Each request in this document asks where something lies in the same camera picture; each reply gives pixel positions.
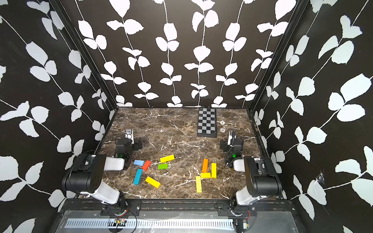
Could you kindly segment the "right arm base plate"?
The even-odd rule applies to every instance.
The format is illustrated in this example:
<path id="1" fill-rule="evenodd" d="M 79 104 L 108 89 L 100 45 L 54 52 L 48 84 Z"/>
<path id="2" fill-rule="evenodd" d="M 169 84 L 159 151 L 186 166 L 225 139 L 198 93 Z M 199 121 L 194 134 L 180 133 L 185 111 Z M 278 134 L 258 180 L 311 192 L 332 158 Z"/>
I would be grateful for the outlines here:
<path id="1" fill-rule="evenodd" d="M 219 216 L 233 218 L 250 218 L 257 216 L 257 210 L 253 206 L 234 205 L 232 201 L 217 201 L 215 209 Z"/>

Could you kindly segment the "teal long block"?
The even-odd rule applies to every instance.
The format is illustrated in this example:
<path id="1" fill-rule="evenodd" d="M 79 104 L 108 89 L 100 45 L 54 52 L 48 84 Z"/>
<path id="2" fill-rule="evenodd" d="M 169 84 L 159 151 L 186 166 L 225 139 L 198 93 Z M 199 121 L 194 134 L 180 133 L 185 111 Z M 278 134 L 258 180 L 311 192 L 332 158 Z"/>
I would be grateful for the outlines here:
<path id="1" fill-rule="evenodd" d="M 134 185 L 139 185 L 141 176 L 142 176 L 143 169 L 137 169 L 133 184 Z"/>

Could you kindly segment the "light blue short block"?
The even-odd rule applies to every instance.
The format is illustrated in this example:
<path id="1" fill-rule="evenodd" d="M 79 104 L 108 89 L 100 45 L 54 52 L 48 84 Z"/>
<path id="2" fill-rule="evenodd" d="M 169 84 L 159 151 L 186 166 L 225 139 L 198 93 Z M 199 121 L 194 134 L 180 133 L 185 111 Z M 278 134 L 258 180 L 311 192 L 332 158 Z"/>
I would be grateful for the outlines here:
<path id="1" fill-rule="evenodd" d="M 143 161 L 143 160 L 135 160 L 134 163 L 133 163 L 134 166 L 141 166 L 141 167 L 144 164 L 145 164 L 145 161 Z"/>

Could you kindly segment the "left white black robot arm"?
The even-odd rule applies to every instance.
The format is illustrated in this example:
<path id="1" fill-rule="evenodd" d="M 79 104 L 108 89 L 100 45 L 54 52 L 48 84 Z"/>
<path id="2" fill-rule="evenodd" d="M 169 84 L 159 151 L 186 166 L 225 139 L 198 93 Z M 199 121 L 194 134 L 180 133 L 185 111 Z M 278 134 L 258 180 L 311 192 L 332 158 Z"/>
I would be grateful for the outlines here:
<path id="1" fill-rule="evenodd" d="M 142 140 L 135 139 L 133 130 L 128 129 L 116 140 L 114 156 L 81 153 L 73 161 L 71 168 L 62 180 L 62 187 L 75 194 L 89 195 L 106 205 L 126 210 L 128 204 L 124 194 L 104 180 L 105 171 L 127 170 L 132 163 L 134 151 L 142 149 Z"/>

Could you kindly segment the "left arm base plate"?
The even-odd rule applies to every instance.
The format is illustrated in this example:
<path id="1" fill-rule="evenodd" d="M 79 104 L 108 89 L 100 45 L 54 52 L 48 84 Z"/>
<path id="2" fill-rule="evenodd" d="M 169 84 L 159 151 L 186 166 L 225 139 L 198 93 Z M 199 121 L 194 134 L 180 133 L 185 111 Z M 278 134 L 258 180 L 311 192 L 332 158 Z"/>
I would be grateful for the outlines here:
<path id="1" fill-rule="evenodd" d="M 122 207 L 118 205 L 104 205 L 100 212 L 100 216 L 119 217 L 127 210 L 128 213 L 124 214 L 124 216 L 131 214 L 139 216 L 141 204 L 142 202 L 139 200 L 126 199 Z"/>

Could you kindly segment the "yellow-orange long block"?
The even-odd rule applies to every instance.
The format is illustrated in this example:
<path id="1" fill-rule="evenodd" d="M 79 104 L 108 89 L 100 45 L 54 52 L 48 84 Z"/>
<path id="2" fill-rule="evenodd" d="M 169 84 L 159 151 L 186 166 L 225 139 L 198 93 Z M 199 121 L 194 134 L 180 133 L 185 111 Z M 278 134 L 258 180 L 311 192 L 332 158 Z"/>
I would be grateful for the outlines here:
<path id="1" fill-rule="evenodd" d="M 155 179 L 153 179 L 153 178 L 151 178 L 149 176 L 145 179 L 145 182 L 147 182 L 148 184 L 154 186 L 155 188 L 159 188 L 160 185 L 161 185 L 160 182 L 156 181 Z"/>

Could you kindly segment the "green short block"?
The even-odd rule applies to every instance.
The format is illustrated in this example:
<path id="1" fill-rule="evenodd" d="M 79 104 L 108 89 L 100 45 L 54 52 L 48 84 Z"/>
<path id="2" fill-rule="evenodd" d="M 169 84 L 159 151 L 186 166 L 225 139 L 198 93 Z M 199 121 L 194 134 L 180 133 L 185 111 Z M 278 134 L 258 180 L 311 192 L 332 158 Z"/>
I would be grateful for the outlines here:
<path id="1" fill-rule="evenodd" d="M 166 170 L 166 169 L 168 169 L 168 164 L 158 164 L 157 168 L 159 170 Z"/>

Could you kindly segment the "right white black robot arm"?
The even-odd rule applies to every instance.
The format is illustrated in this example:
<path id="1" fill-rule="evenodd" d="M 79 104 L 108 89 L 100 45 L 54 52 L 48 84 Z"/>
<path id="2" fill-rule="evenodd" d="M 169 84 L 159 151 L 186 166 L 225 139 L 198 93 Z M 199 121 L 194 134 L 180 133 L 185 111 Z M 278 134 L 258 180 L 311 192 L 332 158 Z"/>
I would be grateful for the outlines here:
<path id="1" fill-rule="evenodd" d="M 220 148 L 226 153 L 225 165 L 245 173 L 246 185 L 231 198 L 232 208 L 249 206 L 282 193 L 283 187 L 271 159 L 244 156 L 244 139 L 238 137 L 236 131 L 229 132 L 228 139 L 220 142 Z"/>

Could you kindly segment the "red short block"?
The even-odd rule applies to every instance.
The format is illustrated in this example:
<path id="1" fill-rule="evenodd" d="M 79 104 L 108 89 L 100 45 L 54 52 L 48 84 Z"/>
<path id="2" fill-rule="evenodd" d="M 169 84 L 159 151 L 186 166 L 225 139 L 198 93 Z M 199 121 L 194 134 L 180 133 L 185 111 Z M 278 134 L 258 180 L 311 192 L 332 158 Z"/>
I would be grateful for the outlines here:
<path id="1" fill-rule="evenodd" d="M 143 164 L 143 166 L 142 166 L 142 170 L 143 171 L 146 171 L 149 167 L 150 167 L 150 165 L 151 165 L 151 161 L 150 160 L 147 160 L 144 164 Z"/>

